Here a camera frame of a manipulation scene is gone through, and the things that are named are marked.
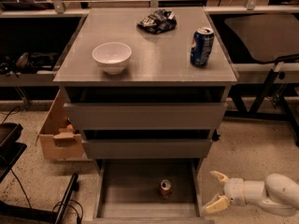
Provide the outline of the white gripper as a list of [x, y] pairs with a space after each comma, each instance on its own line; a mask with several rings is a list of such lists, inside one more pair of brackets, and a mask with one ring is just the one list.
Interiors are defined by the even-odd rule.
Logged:
[[210, 174], [215, 177], [223, 187], [225, 195], [216, 194], [208, 203], [202, 207], [205, 215], [215, 214], [223, 211], [233, 205], [244, 205], [244, 180], [242, 178], [230, 178], [218, 171], [211, 171]]

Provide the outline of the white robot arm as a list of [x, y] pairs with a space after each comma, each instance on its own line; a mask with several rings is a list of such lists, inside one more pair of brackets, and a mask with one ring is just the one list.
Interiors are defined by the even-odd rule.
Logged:
[[223, 194], [216, 194], [202, 207], [204, 214], [223, 211], [230, 205], [254, 205], [282, 217], [292, 217], [299, 210], [299, 185], [285, 175], [271, 174], [264, 181], [256, 181], [210, 173], [220, 182]]

